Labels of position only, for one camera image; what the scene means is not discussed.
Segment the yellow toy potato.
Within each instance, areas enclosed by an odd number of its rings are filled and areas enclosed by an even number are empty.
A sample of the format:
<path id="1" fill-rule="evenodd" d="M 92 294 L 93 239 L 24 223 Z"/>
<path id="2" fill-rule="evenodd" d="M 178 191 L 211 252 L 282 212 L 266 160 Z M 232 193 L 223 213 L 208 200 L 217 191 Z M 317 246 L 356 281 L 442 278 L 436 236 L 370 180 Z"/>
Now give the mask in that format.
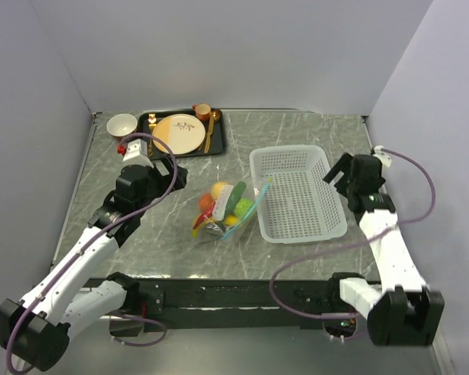
<path id="1" fill-rule="evenodd" d="M 216 182 L 212 188 L 211 188 L 211 191 L 210 191 L 210 194 L 212 195 L 212 198 L 214 200 L 217 200 L 220 196 L 220 193 L 222 192 L 222 190 L 225 188 L 225 187 L 229 187 L 230 184 L 226 181 L 218 181 Z"/>

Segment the clear zip top bag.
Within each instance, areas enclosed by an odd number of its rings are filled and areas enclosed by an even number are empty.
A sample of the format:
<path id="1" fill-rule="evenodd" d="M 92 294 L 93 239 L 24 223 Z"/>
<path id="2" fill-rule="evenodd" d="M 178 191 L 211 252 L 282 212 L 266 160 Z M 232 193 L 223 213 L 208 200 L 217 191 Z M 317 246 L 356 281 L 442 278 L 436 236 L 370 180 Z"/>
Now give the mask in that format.
<path id="1" fill-rule="evenodd" d="M 235 241 L 241 237 L 241 234 L 252 221 L 252 218 L 257 214 L 258 208 L 263 203 L 265 195 L 269 192 L 270 185 L 273 181 L 272 178 L 264 178 L 259 182 L 254 182 L 250 179 L 237 180 L 235 182 L 228 180 L 226 181 L 230 184 L 229 187 L 225 187 L 217 200 L 215 200 L 215 206 L 206 212 L 200 212 L 200 214 L 205 214 L 209 217 L 209 222 L 202 227 L 195 239 L 211 239 L 213 241 Z M 239 182 L 244 181 L 246 183 L 246 189 L 243 193 L 243 198 L 250 198 L 254 201 L 253 207 L 249 210 L 247 215 L 239 220 L 234 216 L 233 211 L 228 212 L 226 209 L 228 197 L 233 189 L 233 187 Z"/>

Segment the green toy fruit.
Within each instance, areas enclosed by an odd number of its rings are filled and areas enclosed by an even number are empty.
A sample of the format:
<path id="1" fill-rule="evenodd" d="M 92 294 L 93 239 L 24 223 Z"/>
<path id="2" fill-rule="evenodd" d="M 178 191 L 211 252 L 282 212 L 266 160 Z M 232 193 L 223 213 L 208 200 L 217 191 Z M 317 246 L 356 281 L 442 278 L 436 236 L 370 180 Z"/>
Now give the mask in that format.
<path id="1" fill-rule="evenodd" d="M 239 220 L 243 219 L 253 207 L 254 201 L 250 198 L 241 198 L 234 208 L 234 216 Z"/>

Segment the orange toy pumpkin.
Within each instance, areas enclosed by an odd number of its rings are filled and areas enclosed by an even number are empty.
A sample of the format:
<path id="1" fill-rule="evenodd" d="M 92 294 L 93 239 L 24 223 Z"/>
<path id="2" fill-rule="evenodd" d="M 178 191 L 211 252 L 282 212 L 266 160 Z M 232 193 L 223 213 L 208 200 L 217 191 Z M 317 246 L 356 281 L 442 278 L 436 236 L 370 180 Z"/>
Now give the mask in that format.
<path id="1" fill-rule="evenodd" d="M 207 210 L 211 209 L 214 206 L 215 206 L 215 199 L 209 192 L 206 192 L 205 194 L 203 194 L 202 197 L 199 199 L 199 210 L 201 213 L 206 212 Z"/>

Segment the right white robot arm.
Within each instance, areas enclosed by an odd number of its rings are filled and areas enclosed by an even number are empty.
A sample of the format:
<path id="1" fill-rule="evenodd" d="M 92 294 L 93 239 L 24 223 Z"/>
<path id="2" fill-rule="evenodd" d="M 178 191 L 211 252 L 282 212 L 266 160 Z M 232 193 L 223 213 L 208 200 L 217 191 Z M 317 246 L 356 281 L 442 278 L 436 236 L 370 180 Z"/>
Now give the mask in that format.
<path id="1" fill-rule="evenodd" d="M 349 306 L 364 317 L 374 345 L 425 347 L 435 339 L 445 301 L 417 270 L 399 229 L 404 222 L 392 198 L 381 192 L 382 170 L 391 157 L 383 148 L 369 155 L 345 153 L 324 177 L 346 198 L 380 276 L 375 287 L 358 273 L 333 273 L 326 300 L 335 311 Z"/>

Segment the green chili pepper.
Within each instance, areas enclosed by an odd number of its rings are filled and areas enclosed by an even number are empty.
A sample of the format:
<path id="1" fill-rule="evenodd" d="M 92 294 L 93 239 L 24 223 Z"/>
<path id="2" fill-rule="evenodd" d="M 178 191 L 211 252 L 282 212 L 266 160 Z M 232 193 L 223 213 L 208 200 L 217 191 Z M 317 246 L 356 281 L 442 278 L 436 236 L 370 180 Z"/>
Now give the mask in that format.
<path id="1" fill-rule="evenodd" d="M 238 204 L 238 202 L 242 198 L 245 189 L 246 189 L 246 183 L 244 181 L 239 181 L 233 187 L 227 200 L 226 209 L 228 212 L 232 212 L 235 209 L 235 206 Z"/>

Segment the yellow toy banana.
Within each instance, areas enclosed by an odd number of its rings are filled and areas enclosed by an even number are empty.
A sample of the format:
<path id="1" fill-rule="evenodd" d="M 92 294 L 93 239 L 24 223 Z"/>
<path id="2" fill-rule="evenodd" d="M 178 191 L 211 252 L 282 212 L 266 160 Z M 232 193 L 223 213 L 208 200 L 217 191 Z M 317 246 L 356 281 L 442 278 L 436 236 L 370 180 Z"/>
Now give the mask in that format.
<path id="1" fill-rule="evenodd" d="M 205 214 L 198 215 L 192 226 L 192 237 L 196 238 L 199 231 L 209 222 L 209 217 Z"/>

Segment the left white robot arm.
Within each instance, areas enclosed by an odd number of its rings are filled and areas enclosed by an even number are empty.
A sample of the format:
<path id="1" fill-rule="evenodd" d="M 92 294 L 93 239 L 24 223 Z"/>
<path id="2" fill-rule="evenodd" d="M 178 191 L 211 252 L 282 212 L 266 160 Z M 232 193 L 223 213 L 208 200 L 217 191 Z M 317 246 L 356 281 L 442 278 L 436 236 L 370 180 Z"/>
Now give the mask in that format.
<path id="1" fill-rule="evenodd" d="M 167 175 L 149 159 L 125 166 L 68 254 L 19 301 L 6 299 L 0 305 L 0 345 L 9 373 L 49 370 L 70 341 L 100 317 L 141 309 L 140 285 L 123 273 L 109 275 L 84 296 L 78 293 L 140 227 L 144 214 L 186 185 L 188 172 L 174 156 L 162 163 Z"/>

